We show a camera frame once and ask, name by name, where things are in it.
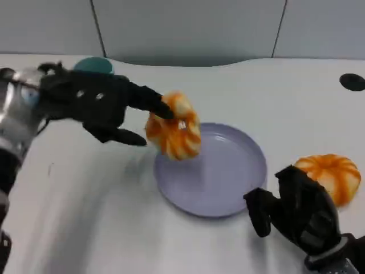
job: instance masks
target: orange striped object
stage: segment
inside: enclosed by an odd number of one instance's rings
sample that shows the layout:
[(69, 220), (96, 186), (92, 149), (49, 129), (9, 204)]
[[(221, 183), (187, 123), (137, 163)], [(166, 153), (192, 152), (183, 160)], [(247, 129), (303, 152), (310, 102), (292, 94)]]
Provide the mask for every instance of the orange striped object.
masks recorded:
[(163, 96), (174, 112), (174, 119), (162, 119), (150, 113), (145, 127), (147, 139), (170, 159), (183, 160), (200, 152), (200, 121), (188, 98), (178, 92)]
[(343, 156), (309, 156), (300, 158), (295, 166), (324, 186), (337, 207), (348, 204), (360, 185), (359, 170), (349, 158)]

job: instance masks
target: table surface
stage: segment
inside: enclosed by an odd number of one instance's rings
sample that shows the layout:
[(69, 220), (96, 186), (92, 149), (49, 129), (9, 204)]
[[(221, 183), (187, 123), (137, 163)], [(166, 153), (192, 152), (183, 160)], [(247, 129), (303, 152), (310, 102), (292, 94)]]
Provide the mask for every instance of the table surface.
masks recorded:
[[(81, 56), (0, 55), (21, 69)], [(149, 67), (112, 61), (115, 72), (161, 93), (179, 89), (202, 122), (249, 134), (275, 172), (300, 156), (336, 153), (365, 171), (365, 92), (339, 84), (365, 75), (365, 61), (259, 59), (222, 67)], [(144, 134), (148, 114), (128, 110), (124, 127)], [(55, 122), (38, 137), (18, 175), (5, 221), (14, 246), (9, 273), (295, 274), (304, 254), (275, 229), (256, 236), (247, 212), (224, 220), (188, 216), (161, 197), (156, 151), (100, 144), (74, 122)], [(343, 232), (362, 236), (364, 187), (339, 211)]]

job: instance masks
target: teal object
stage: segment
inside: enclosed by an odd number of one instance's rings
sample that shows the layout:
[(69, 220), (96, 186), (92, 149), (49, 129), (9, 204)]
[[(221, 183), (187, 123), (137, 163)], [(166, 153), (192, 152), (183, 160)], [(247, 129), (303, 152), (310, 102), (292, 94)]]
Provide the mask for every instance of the teal object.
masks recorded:
[(74, 66), (74, 70), (114, 74), (113, 65), (108, 59), (102, 57), (89, 57), (82, 59)]

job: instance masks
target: robotic hand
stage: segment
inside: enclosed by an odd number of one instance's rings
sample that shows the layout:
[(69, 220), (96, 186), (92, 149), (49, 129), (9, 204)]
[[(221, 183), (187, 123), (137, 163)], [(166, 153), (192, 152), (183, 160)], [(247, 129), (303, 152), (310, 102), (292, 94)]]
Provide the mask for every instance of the robotic hand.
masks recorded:
[(326, 190), (294, 166), (275, 176), (280, 199), (260, 188), (244, 196), (257, 235), (270, 234), (272, 223), (307, 253), (305, 266), (309, 270), (365, 273), (365, 237), (340, 234), (337, 210)]
[[(50, 121), (81, 122), (102, 143), (113, 140), (145, 146), (138, 134), (119, 129), (128, 106), (173, 118), (160, 94), (124, 76), (66, 70), (61, 63), (22, 71), (0, 69), (0, 228), (9, 208), (8, 195), (31, 142)], [(0, 233), (3, 273), (11, 240), (2, 230)]]

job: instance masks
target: orange and white toy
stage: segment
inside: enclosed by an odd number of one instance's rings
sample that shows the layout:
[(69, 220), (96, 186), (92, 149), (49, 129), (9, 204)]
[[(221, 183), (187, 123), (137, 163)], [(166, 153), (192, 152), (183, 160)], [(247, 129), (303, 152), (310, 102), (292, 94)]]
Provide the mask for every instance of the orange and white toy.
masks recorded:
[(356, 165), (349, 158), (335, 154), (300, 158), (295, 166), (324, 186), (337, 207), (352, 200), (361, 181)]
[(147, 139), (170, 159), (183, 160), (200, 153), (200, 121), (188, 98), (178, 91), (162, 98), (174, 112), (174, 119), (150, 113), (145, 127)]

